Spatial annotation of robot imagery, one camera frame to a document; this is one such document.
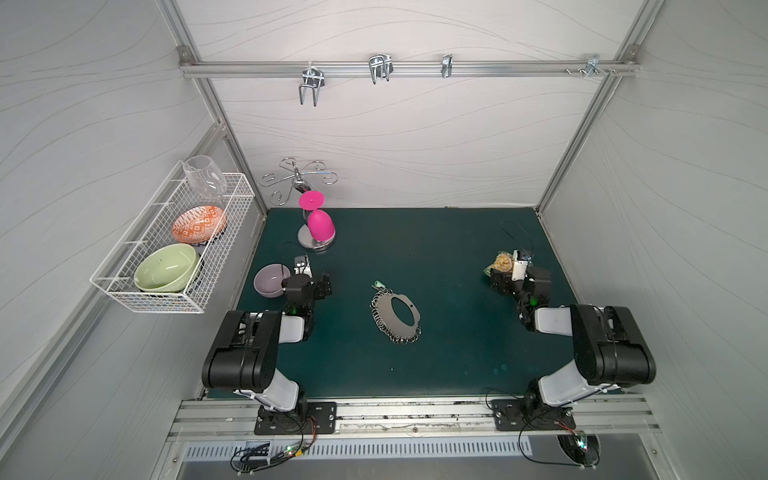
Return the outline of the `orange patterned bowl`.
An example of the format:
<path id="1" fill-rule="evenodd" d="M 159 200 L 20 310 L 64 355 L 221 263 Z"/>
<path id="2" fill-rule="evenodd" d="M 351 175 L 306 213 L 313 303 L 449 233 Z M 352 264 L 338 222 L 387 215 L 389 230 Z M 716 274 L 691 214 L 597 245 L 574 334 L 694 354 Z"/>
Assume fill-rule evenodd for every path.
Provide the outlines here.
<path id="1" fill-rule="evenodd" d="M 227 227 L 228 215 L 214 205 L 197 206 L 182 213 L 171 226 L 179 243 L 203 245 L 218 237 Z"/>

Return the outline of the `aluminium cross rail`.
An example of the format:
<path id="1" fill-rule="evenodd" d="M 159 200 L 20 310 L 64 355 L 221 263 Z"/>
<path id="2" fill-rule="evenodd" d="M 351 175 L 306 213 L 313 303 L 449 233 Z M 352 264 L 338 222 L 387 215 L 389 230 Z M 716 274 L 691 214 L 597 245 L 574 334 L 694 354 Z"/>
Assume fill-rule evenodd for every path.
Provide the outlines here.
<path id="1" fill-rule="evenodd" d="M 441 77 L 441 60 L 402 61 L 393 60 L 395 78 Z M 568 76 L 563 70 L 583 67 L 588 59 L 570 61 L 468 61 L 453 58 L 450 78 L 514 78 L 514 77 L 581 77 Z M 634 76 L 641 69 L 636 62 L 600 60 L 602 67 L 614 68 L 615 76 Z M 292 79 L 298 80 L 302 72 L 315 67 L 325 74 L 325 79 L 371 79 L 368 61 L 331 62 L 200 62 L 182 65 L 186 78 L 229 79 Z"/>

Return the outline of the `vent grille strip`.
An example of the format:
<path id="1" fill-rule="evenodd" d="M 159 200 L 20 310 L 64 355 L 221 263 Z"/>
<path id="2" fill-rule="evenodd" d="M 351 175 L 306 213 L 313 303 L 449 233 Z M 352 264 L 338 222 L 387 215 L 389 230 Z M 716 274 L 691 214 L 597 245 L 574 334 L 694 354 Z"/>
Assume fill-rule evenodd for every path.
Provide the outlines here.
<path id="1" fill-rule="evenodd" d="M 259 459 L 274 456 L 291 440 L 209 441 L 187 444 L 183 459 L 227 462 L 235 452 L 255 448 Z M 412 459 L 464 457 L 531 457 L 528 437 L 362 438 L 319 439 L 302 460 Z"/>

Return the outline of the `purple grey bowl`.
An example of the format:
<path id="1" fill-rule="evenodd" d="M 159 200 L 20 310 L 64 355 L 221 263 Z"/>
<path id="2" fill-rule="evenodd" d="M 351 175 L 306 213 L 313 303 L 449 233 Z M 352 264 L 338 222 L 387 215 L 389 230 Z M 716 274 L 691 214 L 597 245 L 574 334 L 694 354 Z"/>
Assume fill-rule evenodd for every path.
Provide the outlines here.
<path id="1" fill-rule="evenodd" d="M 282 282 L 290 276 L 291 271 L 286 265 L 278 263 L 266 265 L 254 276 L 254 290 L 264 298 L 278 298 L 284 293 Z"/>

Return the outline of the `double prong metal hook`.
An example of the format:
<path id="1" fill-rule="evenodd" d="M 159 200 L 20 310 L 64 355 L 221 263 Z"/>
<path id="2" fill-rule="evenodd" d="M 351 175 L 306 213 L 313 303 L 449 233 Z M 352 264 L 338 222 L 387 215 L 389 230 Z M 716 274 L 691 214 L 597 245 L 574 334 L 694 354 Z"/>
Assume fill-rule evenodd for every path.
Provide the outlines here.
<path id="1" fill-rule="evenodd" d="M 309 67 L 302 72 L 302 83 L 298 86 L 299 102 L 304 105 L 307 96 L 311 96 L 312 105 L 316 107 L 319 102 L 321 89 L 325 86 L 325 74 L 315 68 Z"/>

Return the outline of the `metal glass rack stand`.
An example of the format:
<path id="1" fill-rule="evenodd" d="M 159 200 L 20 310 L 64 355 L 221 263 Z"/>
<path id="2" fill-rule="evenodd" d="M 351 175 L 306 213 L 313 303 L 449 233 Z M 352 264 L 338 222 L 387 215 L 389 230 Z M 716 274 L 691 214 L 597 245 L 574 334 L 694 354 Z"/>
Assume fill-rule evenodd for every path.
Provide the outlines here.
<path id="1" fill-rule="evenodd" d="M 328 170 L 323 161 L 300 163 L 293 157 L 283 158 L 279 168 L 286 174 L 266 173 L 259 181 L 260 186 L 273 189 L 270 195 L 273 206 L 285 206 L 291 193 L 298 193 L 298 205 L 304 221 L 297 234 L 299 244 L 316 252 L 327 250 L 335 240 L 336 230 L 329 214 L 322 210 L 325 196 L 311 183 L 311 178 L 317 177 L 324 185 L 330 186 L 338 182 L 338 174 Z"/>

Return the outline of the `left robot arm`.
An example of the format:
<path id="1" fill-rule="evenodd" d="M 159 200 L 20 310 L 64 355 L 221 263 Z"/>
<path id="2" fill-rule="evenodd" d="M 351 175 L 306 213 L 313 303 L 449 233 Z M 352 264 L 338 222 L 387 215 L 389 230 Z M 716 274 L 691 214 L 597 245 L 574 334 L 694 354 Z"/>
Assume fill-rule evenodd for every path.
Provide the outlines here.
<path id="1" fill-rule="evenodd" d="M 315 304 L 332 294 L 330 276 L 294 274 L 281 282 L 280 310 L 228 311 L 203 362 L 201 381 L 209 390 L 228 390 L 258 402 L 270 413 L 308 420 L 303 387 L 277 367 L 279 346 L 300 343 L 315 326 Z"/>

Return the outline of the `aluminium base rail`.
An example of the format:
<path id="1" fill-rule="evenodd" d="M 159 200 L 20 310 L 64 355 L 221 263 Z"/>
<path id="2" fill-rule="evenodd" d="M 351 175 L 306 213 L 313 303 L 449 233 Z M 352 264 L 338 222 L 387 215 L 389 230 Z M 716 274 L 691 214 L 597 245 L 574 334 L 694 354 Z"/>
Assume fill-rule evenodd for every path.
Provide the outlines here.
<path id="1" fill-rule="evenodd" d="M 317 426 L 325 439 L 500 436 L 523 431 L 554 435 L 560 427 L 526 424 L 516 400 L 501 394 L 438 397 L 347 398 L 327 409 L 312 408 L 313 420 L 297 423 L 263 413 L 250 400 L 190 400 L 179 406 L 170 441 L 245 441 L 257 437 L 310 438 Z"/>

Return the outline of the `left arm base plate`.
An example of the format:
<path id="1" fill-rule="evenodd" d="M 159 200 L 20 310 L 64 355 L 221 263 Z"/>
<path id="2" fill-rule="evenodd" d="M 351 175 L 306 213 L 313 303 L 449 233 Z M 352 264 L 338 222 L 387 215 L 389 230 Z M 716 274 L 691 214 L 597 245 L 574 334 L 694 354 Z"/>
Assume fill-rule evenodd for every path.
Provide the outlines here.
<path id="1" fill-rule="evenodd" d="M 259 408 L 254 434 L 257 436 L 284 436 L 304 433 L 311 436 L 330 435 L 336 430 L 338 404 L 329 401 L 300 403 L 289 412 Z"/>

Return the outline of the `snack packet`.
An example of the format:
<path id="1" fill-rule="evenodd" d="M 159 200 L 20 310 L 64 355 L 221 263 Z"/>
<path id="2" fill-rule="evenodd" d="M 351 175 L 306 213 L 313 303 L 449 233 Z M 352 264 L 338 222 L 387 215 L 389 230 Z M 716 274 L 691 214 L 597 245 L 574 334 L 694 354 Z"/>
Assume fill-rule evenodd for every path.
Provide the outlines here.
<path id="1" fill-rule="evenodd" d="M 516 257 L 506 251 L 499 251 L 495 257 L 494 262 L 486 267 L 483 272 L 486 276 L 491 276 L 491 271 L 496 270 L 501 273 L 511 273 L 514 270 L 516 263 Z"/>

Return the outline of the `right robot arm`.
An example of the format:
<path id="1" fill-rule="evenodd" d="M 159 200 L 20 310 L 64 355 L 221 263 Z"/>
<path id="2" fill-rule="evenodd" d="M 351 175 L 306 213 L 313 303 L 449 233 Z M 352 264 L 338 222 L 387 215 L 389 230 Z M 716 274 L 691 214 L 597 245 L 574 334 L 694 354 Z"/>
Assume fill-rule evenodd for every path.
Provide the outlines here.
<path id="1" fill-rule="evenodd" d="M 519 411 L 526 420 L 565 411 L 598 393 L 647 385 L 657 366 L 629 308 L 549 304 L 551 272 L 528 267 L 487 269 L 491 287 L 514 298 L 522 326 L 531 332 L 568 337 L 573 359 L 529 384 Z"/>

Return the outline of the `small flat metal hook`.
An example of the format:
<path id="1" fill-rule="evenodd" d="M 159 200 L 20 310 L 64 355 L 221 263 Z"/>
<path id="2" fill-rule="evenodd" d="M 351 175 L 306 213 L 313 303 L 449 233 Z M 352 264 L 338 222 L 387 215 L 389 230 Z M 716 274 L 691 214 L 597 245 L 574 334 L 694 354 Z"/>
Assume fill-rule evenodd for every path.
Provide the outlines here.
<path id="1" fill-rule="evenodd" d="M 453 68 L 453 55 L 445 54 L 441 60 L 441 77 L 444 79 L 450 78 Z"/>

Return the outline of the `green bowl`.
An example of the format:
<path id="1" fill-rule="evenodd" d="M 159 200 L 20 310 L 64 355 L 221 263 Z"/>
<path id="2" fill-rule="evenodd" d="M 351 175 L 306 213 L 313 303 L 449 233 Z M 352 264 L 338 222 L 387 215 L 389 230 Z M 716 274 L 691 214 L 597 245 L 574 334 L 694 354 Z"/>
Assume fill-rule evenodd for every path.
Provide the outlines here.
<path id="1" fill-rule="evenodd" d="M 137 267 L 134 285 L 147 293 L 178 293 L 197 271 L 200 255 L 191 245 L 176 243 L 160 248 Z"/>

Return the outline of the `clear glass cup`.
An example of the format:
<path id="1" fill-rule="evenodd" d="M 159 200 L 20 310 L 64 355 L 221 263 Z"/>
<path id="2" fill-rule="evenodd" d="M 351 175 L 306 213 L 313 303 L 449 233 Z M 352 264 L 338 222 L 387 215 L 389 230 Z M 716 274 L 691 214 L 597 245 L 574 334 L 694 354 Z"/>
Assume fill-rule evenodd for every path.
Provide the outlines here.
<path id="1" fill-rule="evenodd" d="M 214 160 L 196 155 L 182 162 L 182 169 L 191 188 L 203 198 L 220 201 L 227 193 L 227 180 Z"/>

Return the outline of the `green table mat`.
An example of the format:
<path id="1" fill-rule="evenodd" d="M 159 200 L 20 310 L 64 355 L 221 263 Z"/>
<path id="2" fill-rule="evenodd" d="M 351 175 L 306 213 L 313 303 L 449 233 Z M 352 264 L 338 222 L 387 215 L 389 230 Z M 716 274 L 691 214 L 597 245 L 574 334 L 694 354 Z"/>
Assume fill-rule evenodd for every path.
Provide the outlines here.
<path id="1" fill-rule="evenodd" d="M 331 277 L 310 338 L 279 348 L 278 369 L 312 398 L 524 392 L 573 357 L 567 337 L 526 330 L 515 300 L 483 270 L 499 251 L 529 249 L 552 274 L 551 301 L 575 296 L 533 210 L 352 209 L 330 212 L 333 245 L 310 257 Z M 370 311 L 374 282 L 408 296 L 421 336 L 393 343 Z"/>

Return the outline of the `loop metal hook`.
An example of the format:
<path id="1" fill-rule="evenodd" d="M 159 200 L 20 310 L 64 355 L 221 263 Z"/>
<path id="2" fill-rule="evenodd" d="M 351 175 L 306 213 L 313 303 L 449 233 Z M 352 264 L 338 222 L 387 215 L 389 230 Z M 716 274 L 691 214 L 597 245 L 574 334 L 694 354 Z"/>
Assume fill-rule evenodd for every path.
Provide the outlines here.
<path id="1" fill-rule="evenodd" d="M 389 82 L 391 75 L 394 72 L 392 57 L 384 53 L 373 55 L 368 60 L 368 68 L 374 85 L 376 85 L 379 80 Z"/>

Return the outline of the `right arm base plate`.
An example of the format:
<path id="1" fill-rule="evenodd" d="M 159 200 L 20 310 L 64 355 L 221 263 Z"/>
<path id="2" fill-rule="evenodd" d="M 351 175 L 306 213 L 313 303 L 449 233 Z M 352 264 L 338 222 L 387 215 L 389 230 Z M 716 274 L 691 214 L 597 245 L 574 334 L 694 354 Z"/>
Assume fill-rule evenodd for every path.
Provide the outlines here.
<path id="1" fill-rule="evenodd" d="M 497 431 L 570 431 L 576 430 L 572 410 L 546 404 L 527 405 L 518 399 L 493 399 L 488 402 Z"/>

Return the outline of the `right metal hook bracket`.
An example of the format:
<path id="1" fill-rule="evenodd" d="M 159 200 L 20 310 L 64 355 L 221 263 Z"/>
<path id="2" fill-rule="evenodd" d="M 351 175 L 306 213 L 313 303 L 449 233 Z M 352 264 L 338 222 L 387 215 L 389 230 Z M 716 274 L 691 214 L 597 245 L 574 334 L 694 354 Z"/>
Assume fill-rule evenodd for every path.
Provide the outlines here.
<path id="1" fill-rule="evenodd" d="M 618 74 L 618 71 L 614 68 L 602 67 L 600 64 L 600 55 L 592 55 L 585 63 L 585 65 L 579 69 L 572 70 L 565 68 L 563 72 L 568 76 L 578 75 L 582 78 L 590 77 L 611 77 Z"/>

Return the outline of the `pink wine glass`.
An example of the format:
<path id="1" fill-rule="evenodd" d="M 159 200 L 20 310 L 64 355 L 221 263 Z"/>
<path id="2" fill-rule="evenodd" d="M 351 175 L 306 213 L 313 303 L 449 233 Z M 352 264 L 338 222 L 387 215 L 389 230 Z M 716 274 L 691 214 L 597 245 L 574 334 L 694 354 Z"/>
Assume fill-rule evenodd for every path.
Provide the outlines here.
<path id="1" fill-rule="evenodd" d="M 317 244 L 327 244 L 335 238 L 335 226 L 330 215 L 322 207 L 325 196 L 317 190 L 307 191 L 299 198 L 299 206 L 305 213 L 309 238 Z"/>

